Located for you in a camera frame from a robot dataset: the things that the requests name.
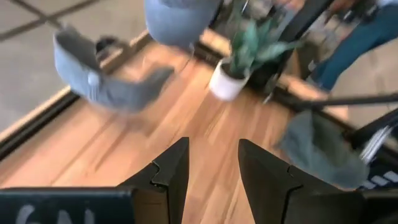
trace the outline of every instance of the floor tile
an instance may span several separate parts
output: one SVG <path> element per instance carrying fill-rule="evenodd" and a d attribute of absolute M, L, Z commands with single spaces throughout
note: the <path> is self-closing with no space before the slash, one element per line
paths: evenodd
<path fill-rule="evenodd" d="M 0 1 L 0 34 L 38 19 L 35 14 L 8 0 Z"/>
<path fill-rule="evenodd" d="M 84 0 L 25 0 L 26 3 L 31 4 L 46 14 L 53 14 L 83 1 Z"/>
<path fill-rule="evenodd" d="M 145 30 L 144 0 L 101 1 L 60 19 L 92 39 L 116 35 L 130 40 Z"/>
<path fill-rule="evenodd" d="M 0 130 L 45 102 L 65 84 L 53 62 L 54 29 L 43 25 L 0 43 Z"/>

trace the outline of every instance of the green leaves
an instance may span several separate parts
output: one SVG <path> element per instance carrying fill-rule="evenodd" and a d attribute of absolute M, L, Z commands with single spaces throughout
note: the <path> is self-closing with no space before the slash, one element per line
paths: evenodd
<path fill-rule="evenodd" d="M 251 52 L 256 52 L 259 48 L 259 35 L 257 32 L 257 25 L 254 20 L 251 20 L 248 28 L 244 33 L 244 43 Z"/>
<path fill-rule="evenodd" d="M 244 32 L 237 32 L 232 40 L 232 51 L 237 51 L 244 44 Z"/>
<path fill-rule="evenodd" d="M 235 33 L 229 67 L 232 74 L 242 74 L 245 70 L 253 72 L 264 63 L 278 59 L 284 52 L 300 46 L 298 42 L 277 42 L 272 36 L 275 27 L 275 19 L 269 19 L 260 27 L 251 20 L 245 31 Z"/>

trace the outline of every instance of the plant leaf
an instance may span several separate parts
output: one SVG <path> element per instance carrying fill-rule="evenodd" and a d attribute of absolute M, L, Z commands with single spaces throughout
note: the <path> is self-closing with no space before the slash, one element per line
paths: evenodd
<path fill-rule="evenodd" d="M 245 68 L 250 68 L 253 63 L 255 56 L 251 53 L 247 45 L 243 45 L 237 52 L 238 56 L 238 69 L 244 70 Z"/>
<path fill-rule="evenodd" d="M 251 20 L 248 28 L 244 33 L 244 42 L 251 52 L 257 52 L 259 48 L 259 38 L 257 33 L 257 25 L 254 20 Z"/>
<path fill-rule="evenodd" d="M 234 52 L 238 50 L 240 47 L 242 47 L 243 43 L 244 43 L 244 32 L 238 31 L 237 33 L 235 33 L 235 36 L 232 39 L 231 43 L 232 51 Z"/>
<path fill-rule="evenodd" d="M 282 53 L 288 50 L 292 50 L 298 47 L 300 44 L 298 42 L 285 43 L 285 42 L 276 42 L 268 45 L 261 49 L 256 57 L 256 61 L 267 62 L 279 57 Z"/>
<path fill-rule="evenodd" d="M 262 26 L 260 26 L 259 32 L 258 32 L 260 46 L 262 46 L 268 42 L 269 34 L 271 31 L 271 25 L 272 25 L 272 21 L 269 19 Z"/>

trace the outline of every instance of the blue jeans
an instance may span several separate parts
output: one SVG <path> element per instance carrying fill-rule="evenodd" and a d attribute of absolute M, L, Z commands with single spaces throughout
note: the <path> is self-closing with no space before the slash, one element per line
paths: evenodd
<path fill-rule="evenodd" d="M 373 21 L 358 25 L 333 55 L 315 69 L 312 80 L 330 91 L 338 77 L 365 52 L 398 37 L 398 5 L 385 6 Z"/>

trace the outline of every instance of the black bar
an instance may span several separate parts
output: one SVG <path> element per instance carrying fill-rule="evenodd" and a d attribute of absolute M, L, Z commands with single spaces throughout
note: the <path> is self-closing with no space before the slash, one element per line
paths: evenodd
<path fill-rule="evenodd" d="M 303 108 L 319 108 L 325 106 L 341 106 L 341 105 L 372 105 L 380 103 L 396 103 L 398 101 L 398 93 L 381 96 L 358 96 L 346 98 L 331 98 L 329 100 L 300 100 L 292 101 L 299 104 Z"/>
<path fill-rule="evenodd" d="M 29 138 L 39 132 L 45 125 L 51 122 L 59 114 L 65 111 L 80 97 L 72 92 L 67 93 L 60 98 L 51 107 L 44 110 L 34 119 L 28 121 L 16 132 L 9 135 L 6 139 L 0 142 L 0 161 L 24 144 Z"/>

